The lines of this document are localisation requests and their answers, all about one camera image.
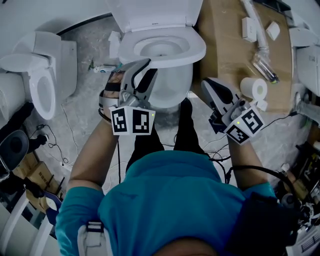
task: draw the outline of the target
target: tile floor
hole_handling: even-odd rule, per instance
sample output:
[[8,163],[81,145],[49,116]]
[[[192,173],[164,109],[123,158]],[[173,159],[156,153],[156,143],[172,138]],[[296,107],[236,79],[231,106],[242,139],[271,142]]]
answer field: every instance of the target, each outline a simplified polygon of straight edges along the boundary
[[[57,144],[68,163],[64,167],[61,166],[61,154],[57,147],[49,148],[46,144],[37,149],[36,153],[39,159],[46,163],[57,181],[61,181],[65,177],[62,186],[64,189],[74,161],[89,135],[101,120],[98,114],[98,95],[104,88],[108,75],[94,73],[92,70],[88,70],[88,67],[92,60],[95,66],[118,64],[114,59],[109,59],[108,37],[112,30],[120,31],[113,17],[109,17],[83,25],[62,35],[63,40],[77,42],[78,76],[76,91],[57,109],[56,116],[53,119],[43,120],[34,111],[25,122],[29,134],[32,134],[39,124],[48,124],[54,132]],[[292,88],[292,95],[297,90],[303,90],[303,87],[295,85]],[[192,117],[199,144],[208,151],[217,151],[227,144],[227,138],[221,139],[223,135],[215,134],[211,128],[208,122],[211,115],[210,108],[199,98],[194,97],[194,94],[191,93],[190,95],[193,105]],[[166,113],[157,113],[155,127],[161,142],[164,144],[172,145],[174,143],[179,120],[177,110],[178,108],[173,108]],[[284,116],[285,114],[262,113],[266,124]],[[298,153],[295,145],[306,140],[310,129],[310,125],[303,126],[302,123],[304,123],[304,118],[300,115],[279,120],[260,132],[252,140],[253,147],[266,168],[280,170],[283,163],[294,163]],[[39,133],[48,134],[50,142],[55,142],[47,127]],[[134,141],[134,136],[123,136],[119,139],[122,179],[125,176],[127,162],[134,150]],[[165,146],[165,149],[170,150],[172,147]],[[118,157],[116,153],[113,156],[110,170],[103,185],[105,193],[118,184]],[[222,157],[228,156],[228,147],[226,146],[221,150],[220,154]],[[225,161],[223,165],[228,170],[231,166],[230,160]],[[222,177],[221,167],[217,166],[216,168]],[[235,184],[234,177],[232,177],[230,183]]]

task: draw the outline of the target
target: sticker label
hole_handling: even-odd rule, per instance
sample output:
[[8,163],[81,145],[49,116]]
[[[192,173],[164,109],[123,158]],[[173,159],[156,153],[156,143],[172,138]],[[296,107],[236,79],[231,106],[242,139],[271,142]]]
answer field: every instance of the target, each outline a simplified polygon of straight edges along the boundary
[[126,124],[126,114],[125,109],[120,108],[114,110],[112,113],[112,125],[115,133],[127,132],[127,124]]
[[132,133],[149,133],[149,111],[133,109],[132,111]]
[[264,125],[252,109],[244,114],[241,118],[252,134],[255,134]]
[[235,125],[231,126],[231,128],[227,130],[226,133],[239,144],[242,144],[249,139],[249,136]]

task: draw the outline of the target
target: hand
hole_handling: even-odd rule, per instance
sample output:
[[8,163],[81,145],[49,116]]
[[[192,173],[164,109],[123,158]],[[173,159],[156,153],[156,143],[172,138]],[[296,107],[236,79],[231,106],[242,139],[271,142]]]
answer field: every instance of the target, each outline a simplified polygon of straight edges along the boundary
[[[108,83],[119,83],[119,86],[121,85],[122,78],[124,77],[123,73],[113,73],[113,75],[109,78]],[[118,91],[107,91],[105,90],[103,92],[104,98],[110,98],[110,99],[118,99],[119,98],[119,92]],[[103,113],[111,119],[111,113],[109,108],[104,108]]]

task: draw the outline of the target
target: toilet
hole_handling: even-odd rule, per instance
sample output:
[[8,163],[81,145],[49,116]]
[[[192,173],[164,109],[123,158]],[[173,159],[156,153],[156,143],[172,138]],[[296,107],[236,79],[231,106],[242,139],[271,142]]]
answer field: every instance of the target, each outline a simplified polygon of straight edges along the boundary
[[16,44],[12,54],[0,59],[0,67],[28,73],[34,107],[50,120],[62,101],[76,90],[77,43],[63,41],[54,33],[34,31]]
[[311,92],[320,97],[320,37],[303,27],[292,27],[289,29],[289,34],[292,52],[293,48],[297,47],[296,71],[298,79]]
[[25,102],[22,77],[15,73],[0,73],[0,129]]
[[106,0],[124,33],[119,60],[129,63],[145,58],[149,66],[135,78],[138,85],[148,69],[158,69],[149,102],[171,108],[190,90],[193,63],[206,54],[206,44],[192,28],[202,0]]

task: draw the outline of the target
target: plug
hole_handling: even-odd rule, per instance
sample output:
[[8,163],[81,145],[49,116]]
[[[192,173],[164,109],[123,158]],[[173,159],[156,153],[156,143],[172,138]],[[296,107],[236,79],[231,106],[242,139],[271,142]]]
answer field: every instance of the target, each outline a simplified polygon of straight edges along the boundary
[[293,112],[291,112],[291,113],[289,114],[290,117],[294,117],[294,116],[296,116],[296,115],[298,115],[298,112],[297,112],[297,111],[293,111]]
[[43,128],[45,128],[45,125],[44,125],[44,124],[40,124],[40,125],[38,125],[38,126],[36,127],[36,130],[38,131],[38,130],[41,130],[41,129],[43,129]]

